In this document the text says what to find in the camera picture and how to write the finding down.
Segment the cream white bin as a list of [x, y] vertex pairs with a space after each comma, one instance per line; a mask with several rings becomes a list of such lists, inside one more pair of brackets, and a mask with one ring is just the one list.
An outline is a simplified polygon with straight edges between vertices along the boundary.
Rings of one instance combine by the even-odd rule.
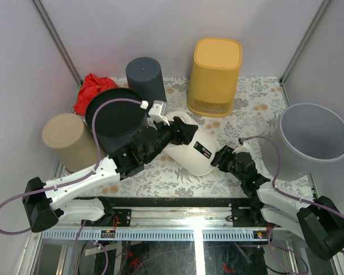
[[198, 130], [190, 144], [180, 146], [169, 144], [163, 150], [164, 153], [173, 158], [192, 175], [204, 176], [209, 174], [214, 169], [211, 162], [216, 152], [220, 150], [218, 141], [187, 113], [174, 111], [168, 113], [166, 118], [172, 121], [174, 116], [180, 117], [186, 124], [197, 125]]

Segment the yellow mesh basket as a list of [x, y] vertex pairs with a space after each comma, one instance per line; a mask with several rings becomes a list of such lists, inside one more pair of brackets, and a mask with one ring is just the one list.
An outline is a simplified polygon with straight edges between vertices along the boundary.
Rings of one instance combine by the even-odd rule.
[[200, 39], [194, 50], [188, 109], [205, 117], [228, 116], [234, 106], [242, 59], [243, 49], [238, 41]]

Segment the large dark navy bin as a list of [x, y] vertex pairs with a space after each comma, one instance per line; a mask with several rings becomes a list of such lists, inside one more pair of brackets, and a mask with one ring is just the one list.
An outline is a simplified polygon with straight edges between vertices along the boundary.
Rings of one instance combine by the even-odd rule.
[[[102, 103], [112, 99], [142, 101], [140, 94], [128, 88], [114, 88], [98, 94], [88, 104], [85, 122], [91, 127], [95, 111]], [[131, 102], [115, 102], [103, 107], [96, 116], [95, 130], [100, 146], [111, 154], [130, 142], [131, 138], [148, 125], [146, 110]]]

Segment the slate blue tapered bin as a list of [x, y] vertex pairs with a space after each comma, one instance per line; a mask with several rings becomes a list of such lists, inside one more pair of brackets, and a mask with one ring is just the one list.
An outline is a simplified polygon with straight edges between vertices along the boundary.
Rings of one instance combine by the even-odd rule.
[[151, 57], [138, 57], [126, 66], [128, 87], [152, 104], [155, 100], [166, 102], [162, 70], [159, 62]]

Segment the translucent grey bin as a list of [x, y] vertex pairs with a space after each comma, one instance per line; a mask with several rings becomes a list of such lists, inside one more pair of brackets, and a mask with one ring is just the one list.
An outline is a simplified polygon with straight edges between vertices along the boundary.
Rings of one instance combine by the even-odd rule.
[[344, 120], [318, 104], [299, 103], [286, 108], [262, 149], [271, 175], [294, 181], [344, 158]]

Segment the beige bin with black rim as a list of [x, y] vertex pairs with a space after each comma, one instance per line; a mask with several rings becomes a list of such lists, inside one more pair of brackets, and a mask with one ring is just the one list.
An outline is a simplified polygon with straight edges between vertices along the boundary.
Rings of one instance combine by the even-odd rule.
[[42, 140], [70, 173], [93, 166], [98, 156], [106, 157], [102, 148], [96, 148], [92, 132], [73, 113], [63, 113], [49, 120], [42, 130]]

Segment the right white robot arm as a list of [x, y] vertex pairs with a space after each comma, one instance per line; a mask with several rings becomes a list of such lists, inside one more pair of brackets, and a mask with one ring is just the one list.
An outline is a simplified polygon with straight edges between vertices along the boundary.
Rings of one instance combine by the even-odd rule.
[[211, 164], [239, 180], [244, 194], [253, 201], [250, 219], [254, 225], [269, 222], [289, 230], [323, 260], [344, 249], [344, 218], [336, 214], [338, 209], [328, 197], [295, 199], [294, 194], [283, 195], [258, 173], [250, 153], [241, 148], [224, 146]]

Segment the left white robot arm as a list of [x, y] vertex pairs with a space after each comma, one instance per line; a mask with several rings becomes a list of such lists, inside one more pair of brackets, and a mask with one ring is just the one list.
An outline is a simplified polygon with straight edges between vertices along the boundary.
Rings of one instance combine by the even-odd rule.
[[138, 174], [169, 144], [190, 144], [197, 130], [197, 125], [185, 123], [175, 116], [169, 124], [159, 122], [153, 127], [143, 127], [129, 143], [106, 156], [98, 165], [46, 182], [38, 177], [31, 179], [22, 199], [30, 230], [39, 233], [59, 222], [112, 226], [115, 211], [110, 199], [87, 199], [80, 195], [106, 183], [119, 183]]

